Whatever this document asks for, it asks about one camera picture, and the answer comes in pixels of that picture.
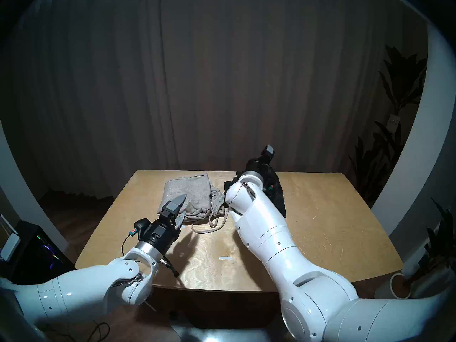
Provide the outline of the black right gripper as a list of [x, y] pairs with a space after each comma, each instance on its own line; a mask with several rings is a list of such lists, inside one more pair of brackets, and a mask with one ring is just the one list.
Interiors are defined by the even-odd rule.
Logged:
[[271, 179], [273, 176], [273, 169], [270, 166], [270, 162], [272, 161], [274, 154], [275, 151], [271, 145], [265, 146], [259, 157], [252, 158], [247, 162], [245, 172], [254, 171], [260, 174], [262, 179]]

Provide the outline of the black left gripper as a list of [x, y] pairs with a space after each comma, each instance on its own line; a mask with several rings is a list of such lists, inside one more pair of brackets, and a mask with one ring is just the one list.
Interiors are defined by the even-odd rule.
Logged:
[[187, 194], [168, 200], [161, 209], [161, 214], [154, 222], [147, 218], [139, 221], [139, 240], [150, 244], [161, 254], [166, 254], [171, 245], [178, 239], [181, 226], [186, 217], [186, 210], [180, 210]]

